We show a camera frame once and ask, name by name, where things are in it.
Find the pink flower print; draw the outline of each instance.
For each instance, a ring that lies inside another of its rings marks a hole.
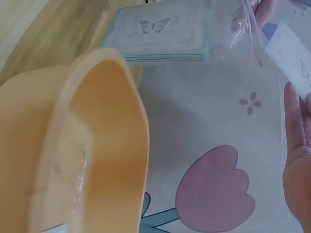
[[[248,116],[251,116],[253,114],[253,112],[254,112],[253,106],[257,107],[257,108],[261,108],[262,107],[262,103],[260,101],[256,101],[255,100],[256,97],[257,97],[257,93],[256,92],[252,92],[251,96],[250,96],[250,100],[252,102],[252,105],[248,106],[248,108],[247,108],[247,115]],[[239,103],[240,103],[240,105],[250,105],[249,101],[245,100],[245,99],[240,99]]]
[[[216,147],[201,156],[179,183],[175,208],[181,222],[196,232],[220,233],[244,223],[255,209],[247,194],[248,176],[236,169],[238,152]]]

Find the wooden table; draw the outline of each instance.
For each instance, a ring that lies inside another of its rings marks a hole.
[[[73,61],[101,46],[116,10],[145,0],[2,0],[0,85],[27,70]],[[139,84],[141,66],[131,67]],[[68,221],[81,161],[56,157],[46,192],[42,230]]]

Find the stack of paper napkins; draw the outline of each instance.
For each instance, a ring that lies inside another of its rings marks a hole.
[[[121,8],[103,47],[128,62],[208,61],[208,0],[170,0]]]

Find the clear plastic bag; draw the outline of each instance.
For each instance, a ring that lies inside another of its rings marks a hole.
[[[250,0],[210,0],[210,62],[239,59],[254,64],[262,41]]]
[[[214,64],[237,58],[253,63],[254,49],[262,48],[256,5],[250,0],[167,0],[123,8],[103,47],[117,49],[134,64]]]

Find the hand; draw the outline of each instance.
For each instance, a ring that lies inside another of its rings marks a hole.
[[[304,232],[311,233],[311,117],[291,83],[285,86],[284,108],[288,150],[284,195]]]
[[[255,19],[259,29],[269,21],[276,9],[277,0],[251,0],[252,6],[255,7]]]
[[[258,29],[261,30],[274,14],[277,0],[262,0],[259,4],[258,2],[260,2],[260,0],[250,0],[252,9],[255,12],[255,19]],[[232,20],[232,31],[236,32],[241,28],[242,25],[245,24],[243,14],[243,6],[241,5],[241,7],[238,9],[239,16]]]

